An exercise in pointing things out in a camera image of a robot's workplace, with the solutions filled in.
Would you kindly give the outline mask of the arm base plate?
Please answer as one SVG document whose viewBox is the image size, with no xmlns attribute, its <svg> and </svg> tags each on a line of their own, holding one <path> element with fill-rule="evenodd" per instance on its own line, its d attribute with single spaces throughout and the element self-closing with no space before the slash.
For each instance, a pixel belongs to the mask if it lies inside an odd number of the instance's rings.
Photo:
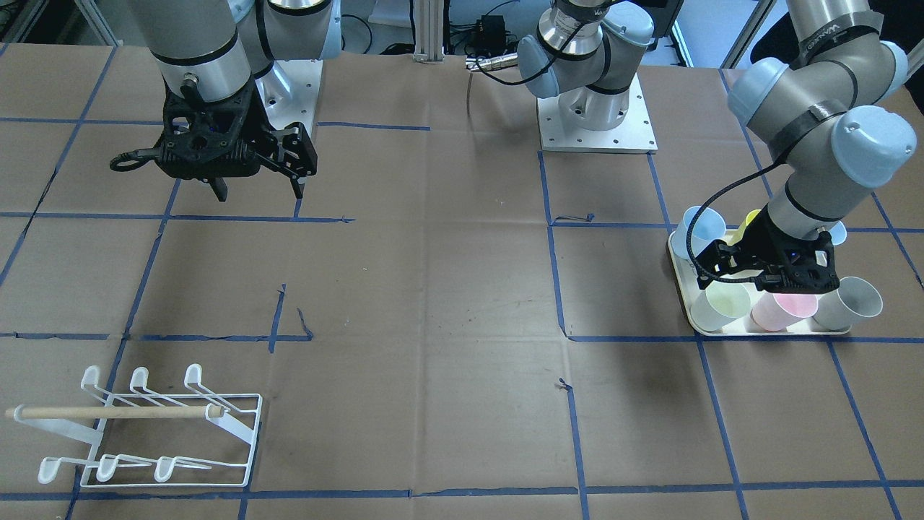
<svg viewBox="0 0 924 520">
<path fill-rule="evenodd" d="M 617 95 L 584 87 L 538 99 L 537 111 L 544 151 L 646 154 L 659 149 L 638 76 Z"/>
<path fill-rule="evenodd" d="M 315 116 L 321 91 L 321 60 L 277 61 L 256 80 L 258 92 L 275 129 L 302 123 L 314 136 Z"/>
</svg>

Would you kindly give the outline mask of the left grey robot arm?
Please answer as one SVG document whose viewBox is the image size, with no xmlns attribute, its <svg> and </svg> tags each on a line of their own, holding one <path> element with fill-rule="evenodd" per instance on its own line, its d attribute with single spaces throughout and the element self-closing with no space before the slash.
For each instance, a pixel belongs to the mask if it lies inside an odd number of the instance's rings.
<svg viewBox="0 0 924 520">
<path fill-rule="evenodd" d="M 840 287 L 829 229 L 912 157 L 915 131 L 878 102 L 904 82 L 908 60 L 880 37 L 884 17 L 866 1 L 790 1 L 798 37 L 791 65 L 767 57 L 732 86 L 728 106 L 792 168 L 743 237 L 690 251 L 697 286 L 752 283 L 769 293 Z M 519 40 L 521 82 L 535 98 L 576 89 L 626 98 L 649 44 L 649 14 L 627 1 L 554 1 Z"/>
</svg>

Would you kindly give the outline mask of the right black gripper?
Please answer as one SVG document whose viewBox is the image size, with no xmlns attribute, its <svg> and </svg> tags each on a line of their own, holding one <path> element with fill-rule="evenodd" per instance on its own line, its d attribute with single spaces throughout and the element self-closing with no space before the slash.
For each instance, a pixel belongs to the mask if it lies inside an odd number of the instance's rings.
<svg viewBox="0 0 924 520">
<path fill-rule="evenodd" d="M 318 171 L 318 154 L 303 123 L 271 127 L 258 102 L 256 82 L 224 100 L 206 102 L 203 80 L 187 76 L 179 93 L 168 93 L 164 131 L 154 161 L 172 178 L 205 180 L 221 203 L 227 201 L 224 178 L 257 174 L 260 167 L 281 173 L 297 199 L 304 197 L 307 178 Z"/>
</svg>

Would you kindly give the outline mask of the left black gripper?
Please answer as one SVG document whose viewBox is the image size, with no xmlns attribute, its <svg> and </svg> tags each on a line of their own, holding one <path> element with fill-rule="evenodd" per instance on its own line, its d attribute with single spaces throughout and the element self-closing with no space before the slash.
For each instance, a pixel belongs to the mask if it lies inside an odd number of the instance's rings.
<svg viewBox="0 0 924 520">
<path fill-rule="evenodd" d="M 712 281 L 752 282 L 769 293 L 825 294 L 840 287 L 828 230 L 813 240 L 795 239 L 776 227 L 766 209 L 741 240 L 714 240 L 697 256 L 697 286 L 705 290 Z"/>
</svg>

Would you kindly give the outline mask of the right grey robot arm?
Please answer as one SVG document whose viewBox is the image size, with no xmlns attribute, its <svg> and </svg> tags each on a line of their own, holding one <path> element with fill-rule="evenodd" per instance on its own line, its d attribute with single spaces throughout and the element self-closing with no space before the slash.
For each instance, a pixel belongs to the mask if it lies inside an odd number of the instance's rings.
<svg viewBox="0 0 924 520">
<path fill-rule="evenodd" d="M 297 199 L 318 171 L 310 133 L 326 60 L 342 49 L 337 1 L 129 1 L 165 83 L 164 128 L 115 171 L 154 162 L 209 185 L 281 173 Z"/>
</svg>

